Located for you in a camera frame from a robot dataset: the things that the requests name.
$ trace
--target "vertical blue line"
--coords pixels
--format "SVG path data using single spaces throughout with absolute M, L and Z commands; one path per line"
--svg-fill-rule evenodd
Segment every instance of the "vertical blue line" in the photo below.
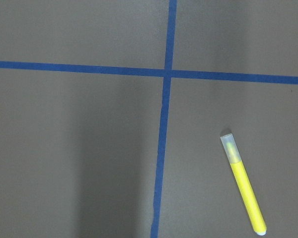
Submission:
M 165 76 L 163 78 L 163 88 L 162 88 L 162 107 L 161 107 L 161 115 L 160 115 L 158 155 L 157 155 L 157 165 L 156 165 L 156 171 L 155 171 L 155 184 L 154 184 L 154 197 L 153 197 L 153 221 L 151 225 L 150 238 L 157 238 L 158 230 L 159 230 L 163 168 L 164 168 L 165 145 L 166 145 L 166 137 L 167 137 L 171 73 L 172 73 L 172 62 L 173 62 L 176 8 L 177 8 L 177 1 L 169 0 L 169 17 L 168 17 L 168 29 L 167 29 L 165 61 L 164 61 Z

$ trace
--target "horizontal blue line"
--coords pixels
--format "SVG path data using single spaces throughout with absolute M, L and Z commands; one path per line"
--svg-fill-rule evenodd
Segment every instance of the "horizontal blue line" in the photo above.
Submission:
M 173 78 L 298 84 L 298 76 L 280 76 L 280 75 L 265 75 L 265 74 L 222 73 L 222 72 L 205 72 L 205 71 L 188 71 L 188 70 L 169 71 L 164 69 L 151 69 L 151 68 L 128 68 L 128 67 L 11 62 L 11 61 L 0 61 L 0 68 L 78 72 L 78 73 L 102 73 L 102 74 L 117 74 L 117 75 L 138 75 L 138 76 L 151 76 L 151 77 L 164 77 L 167 75 L 167 72 L 168 73 L 171 72 L 171 77 Z
M 297 76 L 279 76 L 279 75 L 246 74 L 246 73 L 221 73 L 221 72 L 203 72 L 203 71 L 187 71 L 187 70 L 173 70 L 171 72 L 171 76 L 173 78 L 298 84 Z
M 0 61 L 0 68 L 164 77 L 163 69 Z

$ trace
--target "yellow marker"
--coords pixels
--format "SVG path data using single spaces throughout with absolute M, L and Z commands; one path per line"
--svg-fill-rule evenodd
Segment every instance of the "yellow marker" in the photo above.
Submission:
M 250 222 L 254 232 L 263 236 L 266 234 L 266 224 L 259 209 L 252 186 L 250 185 L 245 167 L 239 155 L 236 143 L 232 134 L 221 136 L 221 141 L 233 170 L 240 194 L 242 195 Z

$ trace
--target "highlighter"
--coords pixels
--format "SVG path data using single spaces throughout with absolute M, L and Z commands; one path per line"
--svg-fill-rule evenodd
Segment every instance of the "highlighter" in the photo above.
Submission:
M 240 194 L 242 195 L 250 222 L 258 235 L 263 236 L 266 234 L 266 224 L 263 215 L 259 209 L 254 191 L 249 182 L 244 164 L 239 155 L 233 135 L 227 134 L 221 136 L 221 141 L 225 149 L 229 164 L 232 168 L 237 186 Z

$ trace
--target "yellow tube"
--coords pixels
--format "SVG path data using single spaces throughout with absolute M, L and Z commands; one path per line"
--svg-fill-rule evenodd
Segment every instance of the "yellow tube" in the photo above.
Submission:
M 249 182 L 244 164 L 242 161 L 230 164 L 234 177 L 236 179 L 240 194 L 242 195 L 250 222 L 253 226 L 254 232 L 263 236 L 266 234 L 266 224 L 263 215 L 259 209 L 255 194 Z

